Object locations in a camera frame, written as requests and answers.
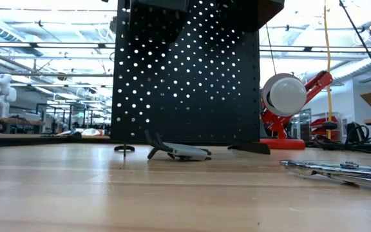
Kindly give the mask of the black perforated pegboard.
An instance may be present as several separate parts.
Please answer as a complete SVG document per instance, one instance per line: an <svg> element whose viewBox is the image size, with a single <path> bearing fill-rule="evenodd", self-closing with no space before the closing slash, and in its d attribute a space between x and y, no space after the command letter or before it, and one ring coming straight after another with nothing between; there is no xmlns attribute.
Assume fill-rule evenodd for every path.
<svg viewBox="0 0 371 232"><path fill-rule="evenodd" d="M175 42L136 41L129 2L117 0L111 138L261 143L258 31L232 29L224 0L191 0Z"/></svg>

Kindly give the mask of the black-handled silver pliers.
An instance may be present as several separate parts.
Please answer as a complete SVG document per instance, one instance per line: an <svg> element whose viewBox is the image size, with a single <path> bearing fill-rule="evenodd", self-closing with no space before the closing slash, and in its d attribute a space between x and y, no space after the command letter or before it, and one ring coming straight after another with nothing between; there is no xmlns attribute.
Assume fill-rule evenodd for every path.
<svg viewBox="0 0 371 232"><path fill-rule="evenodd" d="M351 184L371 186L371 167L360 166L355 162L323 164L298 160L281 160L280 164L286 170L299 175L321 175Z"/></svg>

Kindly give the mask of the grey square block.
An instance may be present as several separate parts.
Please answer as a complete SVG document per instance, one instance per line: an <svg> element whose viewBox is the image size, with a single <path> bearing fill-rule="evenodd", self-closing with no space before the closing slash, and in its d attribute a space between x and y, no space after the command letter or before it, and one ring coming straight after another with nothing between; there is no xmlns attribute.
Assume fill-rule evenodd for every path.
<svg viewBox="0 0 371 232"><path fill-rule="evenodd" d="M147 158L151 160L158 151L166 152L167 155L172 158L179 160L191 160L191 161L203 161L211 160L212 153L207 149L197 148L195 146L175 144L170 142L163 142L161 136L155 133L152 137L150 132L146 130L144 132L148 144L153 148Z"/></svg>

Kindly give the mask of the black pegboard bin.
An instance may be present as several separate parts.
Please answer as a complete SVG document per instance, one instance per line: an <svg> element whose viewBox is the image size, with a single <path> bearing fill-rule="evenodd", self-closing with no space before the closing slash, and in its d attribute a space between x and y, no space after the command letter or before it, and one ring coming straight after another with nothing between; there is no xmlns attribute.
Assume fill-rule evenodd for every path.
<svg viewBox="0 0 371 232"><path fill-rule="evenodd" d="M224 0L219 6L232 29L254 33L283 10L285 0Z"/></svg>
<svg viewBox="0 0 371 232"><path fill-rule="evenodd" d="M129 35L136 41L173 43L190 12L191 0L130 0Z"/></svg>

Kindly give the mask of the red desk lamp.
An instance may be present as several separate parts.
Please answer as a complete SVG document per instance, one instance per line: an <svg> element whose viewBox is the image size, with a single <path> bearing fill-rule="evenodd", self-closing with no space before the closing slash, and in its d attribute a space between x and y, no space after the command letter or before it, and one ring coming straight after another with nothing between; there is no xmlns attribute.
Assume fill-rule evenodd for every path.
<svg viewBox="0 0 371 232"><path fill-rule="evenodd" d="M262 144L271 145L272 149L277 150L303 150L305 149L305 142L301 139L290 139L285 132L285 125L290 121L291 117L298 112L293 115L284 115L272 105L271 100L269 99L272 85L276 81L285 77L297 78L289 73L278 73L272 76L263 86L261 94L263 110L260 112L260 117L263 125L271 131L272 134L277 134L277 137L274 139L261 139L260 142ZM331 83L332 76L326 71L321 71L309 82L305 84L302 83L307 91L305 105Z"/></svg>

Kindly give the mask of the white cloth bundle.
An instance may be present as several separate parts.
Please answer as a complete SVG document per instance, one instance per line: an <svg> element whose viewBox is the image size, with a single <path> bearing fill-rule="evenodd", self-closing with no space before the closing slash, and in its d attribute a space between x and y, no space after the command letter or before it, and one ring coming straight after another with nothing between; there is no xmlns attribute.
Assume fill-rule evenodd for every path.
<svg viewBox="0 0 371 232"><path fill-rule="evenodd" d="M62 133L59 133L58 136L65 136L65 135L71 135L72 133L80 133L82 136L89 136L89 137L95 137L95 136L108 136L109 131L105 129L96 129L96 128L76 128L72 130L68 130Z"/></svg>

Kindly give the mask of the white light bulb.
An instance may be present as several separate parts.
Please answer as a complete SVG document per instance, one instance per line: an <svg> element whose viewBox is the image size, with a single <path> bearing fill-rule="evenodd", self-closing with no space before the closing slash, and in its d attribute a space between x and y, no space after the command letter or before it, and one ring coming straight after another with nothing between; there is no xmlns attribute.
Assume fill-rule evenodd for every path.
<svg viewBox="0 0 371 232"><path fill-rule="evenodd" d="M272 85L269 99L280 113L293 115L305 105L307 91L297 78L285 77Z"/></svg>

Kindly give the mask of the red cabinet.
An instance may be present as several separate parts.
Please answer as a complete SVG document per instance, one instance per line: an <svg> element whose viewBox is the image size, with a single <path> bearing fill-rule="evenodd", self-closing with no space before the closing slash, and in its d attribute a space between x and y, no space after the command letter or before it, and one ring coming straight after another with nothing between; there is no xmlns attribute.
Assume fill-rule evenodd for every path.
<svg viewBox="0 0 371 232"><path fill-rule="evenodd" d="M310 123L310 139L311 140L315 140L317 135L328 137L327 130L323 127L323 124L327 121L328 121L328 116L322 115L322 116L317 117ZM333 115L330 121L336 125L336 128L331 130L330 139L338 140L338 134L339 134L338 119L336 118L336 116Z"/></svg>

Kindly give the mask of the long wooden bench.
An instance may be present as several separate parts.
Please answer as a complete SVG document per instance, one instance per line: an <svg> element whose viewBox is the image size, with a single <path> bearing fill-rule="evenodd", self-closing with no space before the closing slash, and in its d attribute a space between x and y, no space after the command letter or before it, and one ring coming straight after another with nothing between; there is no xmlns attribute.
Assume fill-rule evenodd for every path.
<svg viewBox="0 0 371 232"><path fill-rule="evenodd" d="M33 126L44 126L45 122L43 121L33 121L33 120L25 120L25 119L18 119L18 118L0 118L0 121L5 122L6 124L25 124L25 125L33 125Z"/></svg>

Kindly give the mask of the black upright block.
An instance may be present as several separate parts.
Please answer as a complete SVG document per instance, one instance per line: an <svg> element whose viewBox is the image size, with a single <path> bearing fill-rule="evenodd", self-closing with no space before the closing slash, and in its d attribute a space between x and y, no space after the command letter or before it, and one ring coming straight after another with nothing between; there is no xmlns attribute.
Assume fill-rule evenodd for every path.
<svg viewBox="0 0 371 232"><path fill-rule="evenodd" d="M346 125L347 141L349 143L360 142L363 140L363 131L360 125L356 122L351 122Z"/></svg>

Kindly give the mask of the white humanoid robot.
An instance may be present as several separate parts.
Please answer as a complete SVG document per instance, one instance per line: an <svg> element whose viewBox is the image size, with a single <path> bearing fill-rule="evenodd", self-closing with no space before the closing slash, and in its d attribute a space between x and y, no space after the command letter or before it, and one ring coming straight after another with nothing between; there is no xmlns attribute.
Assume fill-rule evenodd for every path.
<svg viewBox="0 0 371 232"><path fill-rule="evenodd" d="M9 115L10 103L15 102L17 91L11 87L12 75L0 74L0 117L7 118Z"/></svg>

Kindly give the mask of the thin black pole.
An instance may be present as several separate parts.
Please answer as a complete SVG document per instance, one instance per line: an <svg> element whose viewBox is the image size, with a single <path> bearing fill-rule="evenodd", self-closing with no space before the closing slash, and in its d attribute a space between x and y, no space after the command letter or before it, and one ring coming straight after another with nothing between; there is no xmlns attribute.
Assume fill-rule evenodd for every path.
<svg viewBox="0 0 371 232"><path fill-rule="evenodd" d="M360 33L359 33L359 31L358 31L358 29L357 29L355 23L353 22L353 20L352 20L350 14L348 13L348 11L347 11L347 9L346 9L346 6L343 4L342 0L338 0L338 1L339 1L339 5L340 5L340 7L342 7L342 9L344 10L344 12L345 12L345 14L346 14L348 20L350 21L350 23L351 23L351 25L352 25L352 27L353 27L353 29L354 29L356 35L358 36L358 38L359 38L361 44L363 45L363 48L365 49L365 52L367 53L369 59L371 60L371 52L368 50L368 47L367 47L366 43L364 42L362 36L360 35Z"/></svg>

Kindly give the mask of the black aluminium rig frame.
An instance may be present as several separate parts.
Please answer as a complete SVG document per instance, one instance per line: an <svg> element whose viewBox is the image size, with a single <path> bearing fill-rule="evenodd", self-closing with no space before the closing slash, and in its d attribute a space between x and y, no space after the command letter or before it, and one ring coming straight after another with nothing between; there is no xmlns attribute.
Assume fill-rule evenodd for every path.
<svg viewBox="0 0 371 232"><path fill-rule="evenodd" d="M120 150L129 150L134 145L148 145L147 142L124 144L122 142L111 140L109 137L104 138L79 138L79 137L0 137L0 147L9 146L36 146L47 144L112 144L117 145ZM185 145L197 147L209 146L227 146L232 150L242 150L252 153L270 154L271 145L266 148L266 144L259 142L220 142L220 143L186 143Z"/></svg>

